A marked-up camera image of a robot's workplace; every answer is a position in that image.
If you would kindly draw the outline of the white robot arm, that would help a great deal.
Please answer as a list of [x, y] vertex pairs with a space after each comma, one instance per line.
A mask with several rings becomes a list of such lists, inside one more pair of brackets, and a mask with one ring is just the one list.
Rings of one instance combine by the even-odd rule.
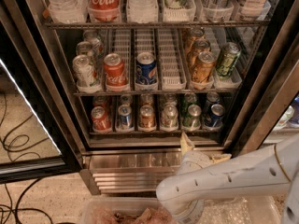
[[158, 201], [179, 224], [195, 224], [205, 200], [280, 193], [287, 195], [281, 224], [298, 224], [298, 134], [216, 164], [204, 153], [189, 150], [176, 174], [156, 189]]

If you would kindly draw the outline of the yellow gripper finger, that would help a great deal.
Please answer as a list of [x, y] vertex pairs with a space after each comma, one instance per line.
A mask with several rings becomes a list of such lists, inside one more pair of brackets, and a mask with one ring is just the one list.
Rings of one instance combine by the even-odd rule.
[[228, 161], [231, 159], [231, 157], [232, 157], [231, 154], [213, 154], [211, 156], [211, 159], [212, 159], [212, 162], [214, 164], [216, 164], [216, 163]]
[[185, 155], [188, 151], [194, 150], [194, 143], [186, 133], [182, 133], [180, 137], [181, 154]]

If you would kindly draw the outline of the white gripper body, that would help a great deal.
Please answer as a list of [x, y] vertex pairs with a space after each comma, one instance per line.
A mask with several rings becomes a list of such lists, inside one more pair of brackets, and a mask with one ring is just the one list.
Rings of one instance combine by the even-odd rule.
[[208, 155], [200, 151], [187, 151], [181, 160], [181, 164], [177, 170], [178, 175], [187, 174], [203, 168], [206, 168], [212, 164], [212, 160]]

